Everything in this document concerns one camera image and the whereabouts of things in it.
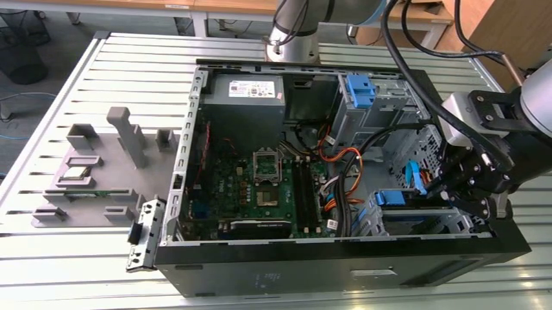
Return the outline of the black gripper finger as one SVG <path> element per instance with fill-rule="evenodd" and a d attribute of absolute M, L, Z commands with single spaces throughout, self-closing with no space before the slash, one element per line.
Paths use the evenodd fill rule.
<path fill-rule="evenodd" d="M 439 167 L 427 186 L 427 193 L 463 191 L 471 185 L 470 179 L 482 172 L 483 162 L 474 148 L 443 145 L 439 152 Z"/>
<path fill-rule="evenodd" d="M 443 199 L 450 205 L 484 220 L 495 218 L 495 206 L 488 198 L 479 197 L 471 191 L 443 191 Z"/>

